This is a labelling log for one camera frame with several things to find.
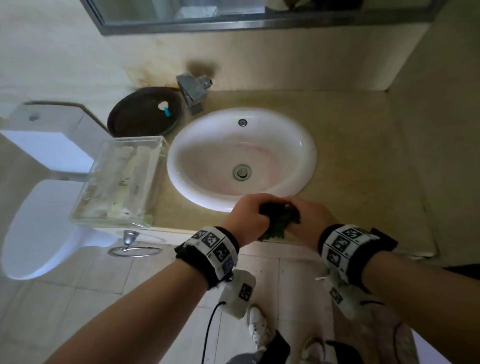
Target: person's left hand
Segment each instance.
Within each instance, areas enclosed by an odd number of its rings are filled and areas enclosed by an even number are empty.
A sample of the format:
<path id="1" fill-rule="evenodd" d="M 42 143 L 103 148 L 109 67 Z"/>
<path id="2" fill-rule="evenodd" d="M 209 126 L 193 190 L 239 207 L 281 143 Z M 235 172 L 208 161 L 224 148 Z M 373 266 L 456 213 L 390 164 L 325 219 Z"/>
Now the person's left hand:
<path id="1" fill-rule="evenodd" d="M 272 194 L 248 194 L 237 202 L 220 225 L 235 236 L 240 248 L 257 240 L 268 229 L 270 219 L 258 213 L 260 205 L 267 202 L 287 203 Z"/>

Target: countertop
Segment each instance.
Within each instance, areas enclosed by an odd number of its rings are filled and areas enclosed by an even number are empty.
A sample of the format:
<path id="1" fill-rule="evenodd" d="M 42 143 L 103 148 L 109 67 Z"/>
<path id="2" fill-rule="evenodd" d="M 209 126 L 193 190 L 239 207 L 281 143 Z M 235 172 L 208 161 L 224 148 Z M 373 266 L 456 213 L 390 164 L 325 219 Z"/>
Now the countertop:
<path id="1" fill-rule="evenodd" d="M 342 222 L 389 234 L 401 253 L 436 254 L 422 188 L 384 92 L 208 92 L 204 112 L 187 115 L 166 139 L 171 144 L 196 118 L 234 107 L 281 112 L 310 132 L 318 163 L 298 196 L 324 203 Z M 218 225 L 226 215 L 187 200 L 165 172 L 154 211 L 156 228 L 191 232 Z M 287 236 L 284 242 L 295 240 Z"/>

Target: white sneaker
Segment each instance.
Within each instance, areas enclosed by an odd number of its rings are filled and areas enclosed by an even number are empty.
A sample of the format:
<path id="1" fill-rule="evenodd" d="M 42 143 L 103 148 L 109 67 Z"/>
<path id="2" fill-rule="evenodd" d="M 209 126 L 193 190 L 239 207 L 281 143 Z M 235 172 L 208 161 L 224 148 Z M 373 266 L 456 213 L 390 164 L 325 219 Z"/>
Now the white sneaker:
<path id="1" fill-rule="evenodd" d="M 323 342 L 319 338 L 308 338 L 301 351 L 300 364 L 322 364 L 324 360 Z"/>
<path id="2" fill-rule="evenodd" d="M 270 343 L 270 329 L 267 319 L 257 306 L 250 306 L 247 312 L 248 331 L 257 351 L 266 350 Z"/>

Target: white sink basin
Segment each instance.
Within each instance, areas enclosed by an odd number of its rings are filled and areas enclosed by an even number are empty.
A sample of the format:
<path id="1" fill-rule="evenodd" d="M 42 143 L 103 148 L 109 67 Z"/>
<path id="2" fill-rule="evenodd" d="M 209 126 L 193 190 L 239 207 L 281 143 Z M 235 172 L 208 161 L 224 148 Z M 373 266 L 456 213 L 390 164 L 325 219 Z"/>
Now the white sink basin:
<path id="1" fill-rule="evenodd" d="M 167 170 L 190 201 L 230 212 L 245 194 L 298 193 L 316 164 L 312 137 L 292 119 L 264 109 L 225 109 L 180 131 L 170 147 Z"/>

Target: black and white wristband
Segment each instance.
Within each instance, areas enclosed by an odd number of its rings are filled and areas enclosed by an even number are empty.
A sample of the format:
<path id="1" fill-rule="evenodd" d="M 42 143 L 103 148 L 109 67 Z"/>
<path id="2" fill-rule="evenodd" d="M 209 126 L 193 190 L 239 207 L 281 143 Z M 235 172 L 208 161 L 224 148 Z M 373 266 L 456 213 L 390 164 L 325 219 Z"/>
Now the black and white wristband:
<path id="1" fill-rule="evenodd" d="M 368 261 L 380 251 L 392 251 L 397 241 L 377 229 L 368 232 L 356 225 L 332 225 L 318 242 L 318 253 L 327 267 L 339 272 L 346 283 L 370 293 L 361 281 Z"/>
<path id="2" fill-rule="evenodd" d="M 202 228 L 175 248 L 177 259 L 182 259 L 205 276 L 208 289 L 216 287 L 233 269 L 239 251 L 235 237 L 219 226 Z"/>

